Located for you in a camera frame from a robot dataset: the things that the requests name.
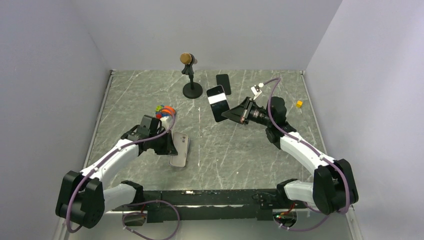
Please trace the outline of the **beige phone case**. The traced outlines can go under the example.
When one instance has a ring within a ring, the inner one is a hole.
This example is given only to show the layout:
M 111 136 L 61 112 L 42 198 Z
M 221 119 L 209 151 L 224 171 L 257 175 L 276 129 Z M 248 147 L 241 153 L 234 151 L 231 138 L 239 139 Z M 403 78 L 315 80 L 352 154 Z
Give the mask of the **beige phone case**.
M 185 133 L 174 132 L 172 134 L 172 141 L 177 150 L 177 154 L 170 157 L 169 165 L 172 167 L 184 168 L 187 163 L 190 138 Z

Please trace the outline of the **phone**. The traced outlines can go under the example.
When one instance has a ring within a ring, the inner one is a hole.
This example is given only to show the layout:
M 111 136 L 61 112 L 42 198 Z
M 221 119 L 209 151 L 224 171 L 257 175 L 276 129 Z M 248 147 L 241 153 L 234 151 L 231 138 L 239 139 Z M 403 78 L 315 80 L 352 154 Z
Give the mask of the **phone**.
M 206 95 L 215 122 L 219 123 L 226 120 L 227 118 L 222 116 L 222 113 L 228 111 L 230 107 L 223 86 L 217 85 L 208 89 Z
M 216 78 L 216 84 L 222 86 L 224 92 L 226 95 L 231 95 L 231 84 L 230 84 L 230 78 L 228 74 L 217 74 L 215 76 Z

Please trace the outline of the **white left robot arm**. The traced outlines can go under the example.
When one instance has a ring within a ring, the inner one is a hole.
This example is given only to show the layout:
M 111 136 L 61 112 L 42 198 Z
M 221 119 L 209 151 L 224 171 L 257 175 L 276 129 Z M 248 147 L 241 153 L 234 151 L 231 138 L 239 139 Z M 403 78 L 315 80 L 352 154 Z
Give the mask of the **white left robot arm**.
M 126 205 L 131 210 L 144 203 L 142 185 L 125 180 L 106 190 L 104 185 L 129 162 L 152 149 L 156 155 L 175 156 L 172 128 L 176 115 L 144 115 L 140 124 L 122 134 L 116 145 L 95 163 L 79 172 L 70 170 L 62 179 L 55 214 L 65 220 L 69 233 L 93 228 L 105 212 Z

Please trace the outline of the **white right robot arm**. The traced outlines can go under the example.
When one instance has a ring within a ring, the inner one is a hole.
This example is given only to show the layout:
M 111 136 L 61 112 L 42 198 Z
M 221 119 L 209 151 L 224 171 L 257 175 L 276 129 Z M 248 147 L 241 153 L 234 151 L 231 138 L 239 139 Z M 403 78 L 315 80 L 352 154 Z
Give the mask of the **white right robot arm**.
M 335 160 L 308 143 L 286 118 L 287 109 L 281 97 L 273 96 L 266 106 L 258 106 L 250 97 L 221 116 L 238 124 L 254 122 L 266 127 L 268 141 L 288 153 L 312 175 L 312 182 L 292 178 L 276 187 L 276 203 L 288 208 L 295 201 L 313 204 L 325 215 L 342 212 L 359 200 L 350 163 Z

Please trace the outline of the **colourful toy car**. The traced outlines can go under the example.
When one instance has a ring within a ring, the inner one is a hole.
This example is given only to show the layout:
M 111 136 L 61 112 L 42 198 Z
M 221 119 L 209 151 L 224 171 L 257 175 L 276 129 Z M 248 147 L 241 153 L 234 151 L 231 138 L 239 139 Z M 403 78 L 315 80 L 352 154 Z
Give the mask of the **colourful toy car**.
M 155 109 L 155 117 L 161 119 L 163 117 L 175 116 L 176 110 L 168 105 L 158 105 Z

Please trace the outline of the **black microphone stand with cork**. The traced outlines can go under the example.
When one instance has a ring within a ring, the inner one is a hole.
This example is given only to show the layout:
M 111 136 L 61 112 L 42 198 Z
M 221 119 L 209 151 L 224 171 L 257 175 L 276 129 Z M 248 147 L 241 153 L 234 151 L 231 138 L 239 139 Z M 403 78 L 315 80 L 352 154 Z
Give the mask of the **black microphone stand with cork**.
M 180 61 L 184 64 L 184 69 L 181 71 L 182 75 L 187 75 L 189 78 L 189 83 L 185 84 L 182 93 L 188 99 L 197 99 L 203 93 L 203 87 L 194 82 L 194 70 L 193 65 L 197 64 L 198 60 L 194 57 L 193 54 L 184 52 L 180 55 Z

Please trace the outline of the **small yellow cube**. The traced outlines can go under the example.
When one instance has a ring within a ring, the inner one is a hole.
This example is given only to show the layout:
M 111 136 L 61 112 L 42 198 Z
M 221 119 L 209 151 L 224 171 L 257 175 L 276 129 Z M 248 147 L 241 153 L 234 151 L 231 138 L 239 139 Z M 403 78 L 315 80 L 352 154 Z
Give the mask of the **small yellow cube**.
M 302 107 L 302 105 L 303 105 L 303 102 L 302 102 L 301 100 L 298 100 L 298 101 L 296 102 L 296 107 L 297 107 L 297 108 L 301 108 L 301 107 Z

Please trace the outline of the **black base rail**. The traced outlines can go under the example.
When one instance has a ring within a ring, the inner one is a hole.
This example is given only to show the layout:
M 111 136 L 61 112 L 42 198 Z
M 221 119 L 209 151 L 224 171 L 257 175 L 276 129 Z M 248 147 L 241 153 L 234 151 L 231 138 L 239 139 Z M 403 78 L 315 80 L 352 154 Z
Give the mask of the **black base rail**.
M 145 206 L 148 223 L 255 219 L 271 221 L 281 212 L 305 209 L 275 188 L 227 190 L 146 190 L 135 203 Z

